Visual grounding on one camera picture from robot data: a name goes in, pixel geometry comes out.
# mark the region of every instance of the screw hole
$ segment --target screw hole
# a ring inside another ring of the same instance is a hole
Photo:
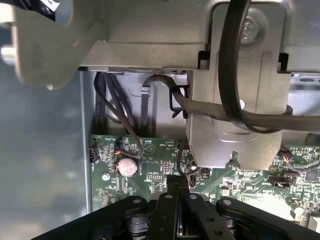
[[[279,54],[278,60],[278,72],[279,73],[286,73],[289,61],[289,54],[282,52]]]
[[[197,199],[198,197],[197,197],[197,195],[191,194],[191,195],[189,196],[189,198],[195,200],[195,199]]]
[[[218,235],[218,236],[222,235],[222,231],[220,229],[215,229],[213,232],[215,235]]]

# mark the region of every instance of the chip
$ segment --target chip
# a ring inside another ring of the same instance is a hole
[[[222,195],[223,197],[229,196],[229,195],[230,195],[230,190],[229,190],[228,188],[223,188],[223,189],[221,190],[221,195]]]
[[[319,171],[312,170],[305,173],[305,181],[316,182],[318,180]]]

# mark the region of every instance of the green circuit board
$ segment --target green circuit board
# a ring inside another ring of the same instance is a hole
[[[137,174],[127,178],[119,175],[115,169],[115,143],[120,141],[126,151],[135,153],[138,149],[133,139],[129,136],[91,136],[93,210],[132,195],[150,200],[153,194],[167,191],[166,175],[178,175],[176,161],[178,148],[181,147],[179,141],[162,138],[140,140],[144,155],[138,162]],[[319,161],[320,147],[286,148],[294,155],[291,165],[296,168]],[[182,169],[189,169],[193,161],[191,151],[185,147]],[[268,181],[269,176],[277,176],[286,170],[288,168],[284,159],[279,157],[272,161],[269,170],[245,170],[234,166],[210,168],[209,174],[196,174],[196,185],[191,187],[190,191],[206,196],[211,203],[215,203],[222,196],[232,197],[306,227],[309,214],[318,213],[320,209],[319,170],[300,173],[295,184],[290,187],[281,188]],[[298,220],[293,219],[290,214],[287,203],[290,197],[300,199],[304,209],[304,215]]]

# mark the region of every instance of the motherboard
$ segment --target motherboard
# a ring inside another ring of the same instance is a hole
[[[176,162],[179,148],[183,148],[182,170],[188,172],[197,166],[188,146],[182,146],[181,141],[143,137],[140,141],[143,157],[131,162],[124,159],[119,150],[121,146],[130,153],[138,151],[130,136],[91,136],[89,156],[94,211],[127,196],[140,196],[149,201],[166,192],[166,175],[178,175]],[[276,156],[269,170],[240,169],[234,164],[227,164],[225,168],[204,168],[188,177],[190,191],[202,194],[213,204],[221,197],[232,197],[308,227],[310,221],[320,218],[319,169],[294,172],[288,169],[288,164],[294,168],[317,164],[320,147],[285,148],[292,155],[287,158]],[[230,154],[226,162],[232,162],[234,157]],[[136,172],[128,177],[125,175],[128,172],[120,168]]]

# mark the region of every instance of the wire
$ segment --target wire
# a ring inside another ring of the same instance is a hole
[[[141,145],[139,137],[136,135],[135,131],[131,127],[131,125],[130,125],[128,119],[126,118],[126,116],[122,112],[120,112],[117,109],[115,109],[114,106],[101,93],[100,87],[99,87],[99,81],[98,81],[98,79],[101,77],[101,72],[97,72],[96,74],[98,76],[94,78],[94,83],[93,83],[94,84],[94,90],[95,90],[96,94],[99,95],[99,97],[101,98],[101,100],[103,101],[105,106],[107,108],[109,108],[110,111],[120,120],[120,122],[123,124],[124,128],[128,131],[128,133],[133,138],[133,140],[134,140],[134,142],[135,142],[135,144],[136,144],[136,146],[138,148],[138,153],[137,154],[131,154],[130,152],[125,151],[125,149],[121,150],[122,154],[124,154],[124,155],[126,155],[128,157],[140,159],[144,154],[144,149],[143,149],[143,147]]]
[[[194,175],[198,172],[201,171],[202,167],[197,167],[195,170],[190,170],[189,172],[184,172],[182,171],[182,168],[181,168],[181,162],[182,162],[182,153],[184,152],[184,149],[185,149],[185,145],[188,143],[188,138],[187,136],[184,137],[181,145],[180,145],[180,148],[179,148],[179,151],[178,151],[178,155],[176,156],[176,170],[178,171],[178,173],[181,175],[181,176],[190,176],[190,175]]]
[[[290,163],[290,160],[288,159],[287,156],[283,156],[283,160],[286,164],[289,164]]]
[[[230,122],[239,128],[260,134],[271,134],[279,129],[258,129],[247,122],[239,102],[238,58],[241,37],[251,0],[230,0],[222,29],[218,82],[221,102]]]
[[[131,127],[133,127],[133,129],[135,130],[136,129],[136,119],[135,119],[133,112],[131,110],[131,107],[129,105],[127,96],[126,96],[123,88],[121,87],[117,77],[114,74],[111,74],[111,79],[113,82],[113,86],[118,94],[119,101],[120,101],[120,103],[122,103],[122,105],[125,109],[128,121],[129,121]]]
[[[162,78],[158,77],[159,75],[152,75],[148,77],[144,83],[143,87],[150,88],[150,85],[154,82],[162,82]],[[142,136],[148,135],[148,105],[149,105],[149,93],[142,94],[141,98],[141,125],[140,125],[140,133]]]
[[[153,75],[155,78],[161,78],[167,85],[177,101],[177,103],[189,114],[211,117],[216,120],[229,122],[224,107],[221,104],[195,101],[184,97],[175,81],[166,75]],[[272,128],[279,130],[306,131],[317,133],[320,131],[320,116],[292,116],[293,109],[287,105],[285,113],[279,114],[259,114],[243,111],[248,123],[256,127]]]
[[[115,106],[115,109],[122,113],[123,115],[125,115],[124,113],[124,109],[122,108],[122,105],[120,103],[120,100],[118,98],[118,95],[117,95],[117,91],[115,89],[115,85],[114,85],[114,82],[112,81],[112,78],[111,78],[111,74],[110,73],[102,73],[102,76],[104,77],[104,80],[106,82],[106,85],[108,86],[108,90],[110,92],[110,95],[111,95],[111,98],[113,100],[113,103],[114,103],[114,106]]]
[[[297,172],[297,173],[306,173],[306,172],[310,172],[312,170],[316,170],[318,167],[320,167],[320,161],[317,164],[311,165],[311,166],[307,166],[307,167],[303,167],[303,168],[295,168],[294,166],[292,166],[290,163],[287,164],[288,169]]]
[[[99,77],[99,74],[96,74],[94,79],[97,78],[99,89],[104,97],[106,97],[106,81],[102,77]],[[98,135],[106,135],[107,133],[107,119],[106,119],[106,106],[102,103],[101,98],[96,94],[95,95],[95,110],[94,110],[94,126],[93,133]]]
[[[52,21],[56,20],[56,14],[50,8],[48,8],[43,2],[41,1],[34,1],[34,0],[0,0],[2,4],[9,4],[12,6],[16,6],[23,10],[30,10],[38,12],[41,15],[46,16],[47,18],[51,19]]]

